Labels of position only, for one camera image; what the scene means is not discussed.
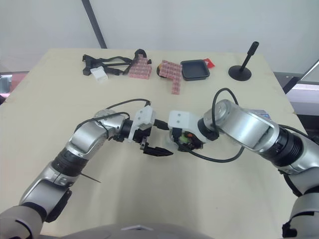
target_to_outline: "black handle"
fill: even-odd
[[[253,44],[251,44],[251,47],[249,48],[247,54],[251,55],[251,56],[254,55],[258,46],[259,46],[259,42],[258,41],[254,41]]]

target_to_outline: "white wall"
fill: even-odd
[[[99,47],[80,0],[0,0],[0,72],[29,71],[52,47]]]
[[[109,48],[247,52],[273,71],[319,58],[319,0],[91,0]],[[29,70],[50,47],[99,47],[80,0],[0,0],[0,71]]]
[[[319,0],[91,0],[111,48],[247,52],[259,41],[273,71],[319,58]]]

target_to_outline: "black pole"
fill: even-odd
[[[239,69],[239,71],[243,71],[245,69],[250,57],[255,54],[255,51],[257,50],[258,46],[259,46],[258,41],[254,41],[253,44],[251,44],[251,46],[247,52],[247,57],[246,57],[244,63],[241,65],[241,68]]]
[[[98,39],[98,42],[99,42],[101,48],[107,49],[106,43],[104,41],[103,35],[101,33],[101,30],[100,30],[100,27],[99,27],[98,22],[97,22],[97,20],[95,18],[95,15],[94,15],[90,0],[82,0],[82,3],[83,3],[83,6],[84,6],[84,9],[86,11],[86,14],[89,17],[89,20],[90,20],[90,23],[92,25],[93,31],[95,33],[96,38]]]
[[[232,66],[231,68],[229,68],[228,74],[231,78],[233,78],[236,81],[247,81],[250,79],[251,71],[246,68],[246,65],[250,57],[255,54],[255,51],[258,46],[259,42],[254,41],[247,52],[247,57],[244,60],[244,63],[241,66]]]

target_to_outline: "black tray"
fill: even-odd
[[[186,81],[204,80],[209,76],[209,70],[203,60],[182,61],[182,74]]]

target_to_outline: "red object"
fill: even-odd
[[[182,78],[181,70],[182,65],[180,64],[175,64],[165,60],[162,60],[161,62],[159,75],[173,80],[173,85],[171,88],[171,93],[173,95],[179,95],[180,92],[180,81]]]
[[[204,59],[204,62],[206,63],[208,68],[213,68],[215,66],[209,58]]]
[[[147,58],[144,58],[142,54],[139,54],[137,62],[130,68],[129,77],[148,80],[151,71],[152,66],[148,64]]]

